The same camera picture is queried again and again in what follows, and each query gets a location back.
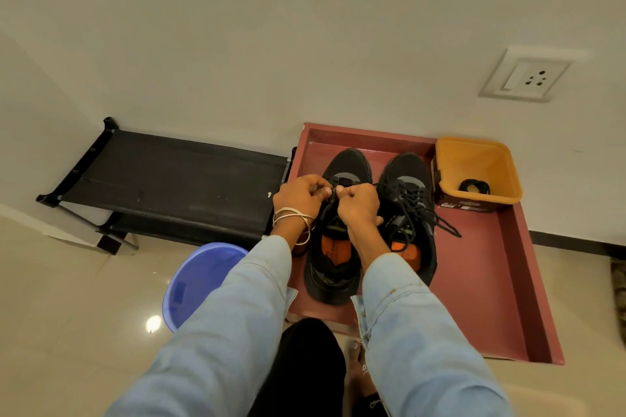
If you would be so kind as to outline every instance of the tiled floor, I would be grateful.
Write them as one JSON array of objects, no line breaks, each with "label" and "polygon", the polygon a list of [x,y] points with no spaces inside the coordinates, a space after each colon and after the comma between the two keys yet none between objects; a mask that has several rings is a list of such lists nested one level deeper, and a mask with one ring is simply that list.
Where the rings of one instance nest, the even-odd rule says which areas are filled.
[{"label": "tiled floor", "polygon": [[[1,414],[98,415],[148,367],[171,334],[147,333],[146,321],[194,247],[139,242],[134,255],[107,257],[0,217]],[[536,251],[567,365],[489,365],[522,415],[623,415],[608,259]]]}]

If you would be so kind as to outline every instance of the person's right hand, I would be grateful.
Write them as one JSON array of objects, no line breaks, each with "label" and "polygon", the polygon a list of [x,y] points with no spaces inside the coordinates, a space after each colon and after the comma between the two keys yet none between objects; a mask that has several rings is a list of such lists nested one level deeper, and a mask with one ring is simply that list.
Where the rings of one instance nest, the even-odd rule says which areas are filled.
[{"label": "person's right hand", "polygon": [[354,235],[363,229],[371,231],[382,223],[382,217],[377,216],[380,201],[376,187],[371,183],[362,183],[348,188],[337,186],[335,194],[339,198],[337,213],[346,226],[348,235],[354,243]]},{"label": "person's right hand", "polygon": [[376,214],[380,206],[376,188],[370,183],[348,188],[338,186],[335,193],[339,198],[337,213],[348,227],[350,242],[359,253],[363,270],[367,271],[378,257],[390,252],[378,232],[382,217]]}]

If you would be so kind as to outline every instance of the red tray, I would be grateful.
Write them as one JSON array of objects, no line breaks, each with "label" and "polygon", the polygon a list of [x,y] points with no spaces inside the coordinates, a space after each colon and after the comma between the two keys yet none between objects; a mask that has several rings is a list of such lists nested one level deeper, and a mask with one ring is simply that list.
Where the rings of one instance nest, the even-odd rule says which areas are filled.
[{"label": "red tray", "polygon": [[[340,151],[363,151],[378,181],[389,160],[415,152],[430,165],[436,139],[305,123],[289,180],[322,174]],[[437,231],[438,269],[431,290],[468,341],[484,356],[564,364],[544,284],[520,204],[491,214],[437,207],[461,239]],[[299,294],[291,316],[325,320],[334,331],[358,334],[352,303],[330,306],[304,286],[304,258],[293,258],[289,285]]]}]

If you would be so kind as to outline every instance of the black shoe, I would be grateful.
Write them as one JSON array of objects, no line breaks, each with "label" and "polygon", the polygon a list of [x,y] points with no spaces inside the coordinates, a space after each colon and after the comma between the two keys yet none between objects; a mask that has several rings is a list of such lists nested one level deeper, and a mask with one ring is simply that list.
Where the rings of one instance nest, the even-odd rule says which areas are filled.
[{"label": "black shoe", "polygon": [[339,152],[323,177],[333,185],[333,193],[317,216],[304,268],[304,284],[319,302],[341,305],[359,288],[361,260],[348,238],[348,228],[337,215],[339,200],[334,187],[372,183],[372,170],[365,155],[357,149]]},{"label": "black shoe", "polygon": [[426,164],[415,153],[401,153],[385,167],[376,189],[378,214],[384,219],[382,237],[392,252],[415,259],[419,278],[430,285],[437,270],[433,228],[439,226],[456,237],[461,234],[434,212],[433,183]]}]

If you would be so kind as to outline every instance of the shoe insole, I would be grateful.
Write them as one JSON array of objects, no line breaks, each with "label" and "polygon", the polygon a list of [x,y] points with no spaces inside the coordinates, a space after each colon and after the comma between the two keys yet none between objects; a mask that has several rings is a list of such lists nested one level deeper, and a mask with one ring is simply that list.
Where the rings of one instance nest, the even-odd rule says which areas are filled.
[{"label": "shoe insole", "polygon": [[397,255],[402,257],[407,262],[407,264],[411,266],[411,269],[417,272],[419,270],[419,266],[421,265],[420,259],[422,255],[422,250],[415,244],[409,244],[409,247],[404,249],[402,252],[398,252],[403,247],[404,244],[402,242],[392,242],[391,252],[395,252]]},{"label": "shoe insole", "polygon": [[328,257],[333,264],[347,263],[352,255],[352,244],[348,239],[333,239],[322,236],[322,253]]}]

